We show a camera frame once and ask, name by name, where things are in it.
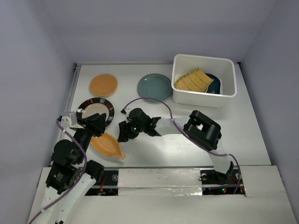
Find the orange fish-shaped woven basket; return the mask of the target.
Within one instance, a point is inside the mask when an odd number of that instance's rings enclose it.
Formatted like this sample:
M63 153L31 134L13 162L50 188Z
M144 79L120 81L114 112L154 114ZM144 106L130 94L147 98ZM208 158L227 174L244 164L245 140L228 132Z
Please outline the orange fish-shaped woven basket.
M92 137L90 143L98 153L104 156L117 157L122 160L126 157L117 139L109 133L104 133L100 137Z

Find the green yellow bamboo tray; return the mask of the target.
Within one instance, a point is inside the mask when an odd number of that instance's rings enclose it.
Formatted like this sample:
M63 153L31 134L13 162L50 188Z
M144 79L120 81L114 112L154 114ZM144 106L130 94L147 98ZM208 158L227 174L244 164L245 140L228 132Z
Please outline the green yellow bamboo tray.
M174 87L183 91L207 92L213 81L214 79L210 78L200 68L197 68L182 75L174 83Z

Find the dark blue leaf plate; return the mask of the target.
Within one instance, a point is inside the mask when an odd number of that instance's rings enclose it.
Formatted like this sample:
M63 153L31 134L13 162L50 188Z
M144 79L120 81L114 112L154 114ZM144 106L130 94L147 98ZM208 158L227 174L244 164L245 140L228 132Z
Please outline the dark blue leaf plate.
M211 84L208 86L208 89L206 92L211 93L211 94L220 94L220 90L221 90L220 79L212 74L206 73L206 75L213 80L211 82Z

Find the yellow round plastic plate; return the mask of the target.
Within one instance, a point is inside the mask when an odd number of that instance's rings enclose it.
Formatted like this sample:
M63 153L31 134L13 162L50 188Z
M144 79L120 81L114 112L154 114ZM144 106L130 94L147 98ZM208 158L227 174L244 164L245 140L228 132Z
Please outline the yellow round plastic plate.
M178 82L175 82L174 87L178 90L184 90L184 91L194 91L194 92L203 92L206 93L208 86L205 85L201 81L192 81L192 80L180 80Z

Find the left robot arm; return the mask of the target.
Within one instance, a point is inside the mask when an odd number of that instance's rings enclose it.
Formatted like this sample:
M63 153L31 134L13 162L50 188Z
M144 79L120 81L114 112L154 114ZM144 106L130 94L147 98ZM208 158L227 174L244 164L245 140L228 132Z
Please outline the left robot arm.
M42 207L31 224L65 224L91 186L105 181L104 166L88 160L86 151L93 138L104 139L106 122L106 113L79 119L69 112L56 120L69 139L54 146Z

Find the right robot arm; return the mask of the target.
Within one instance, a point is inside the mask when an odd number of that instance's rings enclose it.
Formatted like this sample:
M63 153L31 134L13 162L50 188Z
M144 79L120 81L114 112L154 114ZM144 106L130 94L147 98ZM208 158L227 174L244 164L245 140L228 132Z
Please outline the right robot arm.
M182 134L196 146L206 150L215 169L218 182L226 183L232 178L233 163L224 152L217 152L218 142L222 137L218 123L195 110L187 117L150 117L141 108L121 111L126 120L119 123L119 137L104 133L100 137L92 137L90 144L99 153L109 157L120 157L124 154L120 143L136 138L140 133L150 137L162 137L170 134Z

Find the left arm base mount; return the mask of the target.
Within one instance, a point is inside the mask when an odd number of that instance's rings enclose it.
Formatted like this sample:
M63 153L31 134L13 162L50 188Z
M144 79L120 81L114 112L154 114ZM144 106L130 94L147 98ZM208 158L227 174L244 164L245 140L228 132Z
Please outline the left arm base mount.
M93 185L85 196L117 196L119 170L105 170L101 182Z

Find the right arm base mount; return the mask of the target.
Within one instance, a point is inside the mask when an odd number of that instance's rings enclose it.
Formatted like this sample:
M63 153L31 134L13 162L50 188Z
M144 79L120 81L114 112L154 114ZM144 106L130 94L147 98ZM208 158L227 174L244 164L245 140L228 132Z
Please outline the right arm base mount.
M242 176L232 162L226 174L204 169L200 171L198 180L202 184L202 195L245 195Z

